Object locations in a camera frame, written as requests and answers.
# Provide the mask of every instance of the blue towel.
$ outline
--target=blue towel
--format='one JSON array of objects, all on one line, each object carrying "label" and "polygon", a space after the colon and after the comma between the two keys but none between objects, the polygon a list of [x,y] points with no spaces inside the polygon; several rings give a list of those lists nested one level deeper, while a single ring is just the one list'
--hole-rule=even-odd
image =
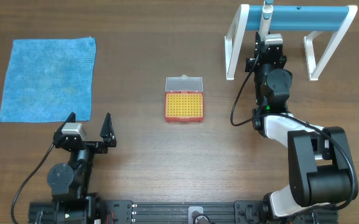
[{"label": "blue towel", "polygon": [[91,37],[14,40],[0,122],[89,121],[95,54]]}]

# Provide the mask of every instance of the white stand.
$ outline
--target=white stand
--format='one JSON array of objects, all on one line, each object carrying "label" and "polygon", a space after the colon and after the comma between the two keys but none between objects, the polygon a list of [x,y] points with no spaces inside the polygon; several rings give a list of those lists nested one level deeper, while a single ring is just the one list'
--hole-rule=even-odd
[{"label": "white stand", "polygon": [[248,19],[249,4],[240,5],[225,36],[226,79],[234,80],[241,43]]},{"label": "white stand", "polygon": [[[322,58],[316,65],[314,48],[312,40],[321,34],[321,31],[313,31],[308,36],[304,37],[305,54],[307,60],[307,67],[309,73],[309,80],[316,81],[319,75],[322,73],[323,68],[326,66],[330,57],[333,55],[334,50],[337,48],[342,40],[342,37],[347,32],[350,24],[355,18],[358,10],[357,6],[348,6],[349,12],[339,30],[334,32],[330,39],[330,42],[323,53]],[[236,65],[240,53],[241,43],[243,41],[244,32],[246,30],[248,19],[249,5],[242,4],[236,12],[235,17],[230,25],[229,31],[225,36],[225,62],[226,62],[226,79],[234,80]]]},{"label": "white stand", "polygon": [[347,32],[349,26],[351,25],[353,18],[355,18],[356,12],[358,11],[357,6],[348,6],[349,11],[346,18],[343,20],[341,27],[338,31],[333,33],[331,36],[330,42],[327,45],[322,58],[316,65],[315,62],[315,53],[313,46],[313,39],[320,35],[321,31],[313,31],[308,36],[304,37],[304,46],[305,46],[305,54],[306,54],[306,62],[308,66],[308,74],[310,81],[317,81],[319,75],[322,73],[323,68],[326,66],[327,62],[329,62],[330,57],[333,55],[334,50],[338,47],[339,43],[342,40],[342,37]]}]

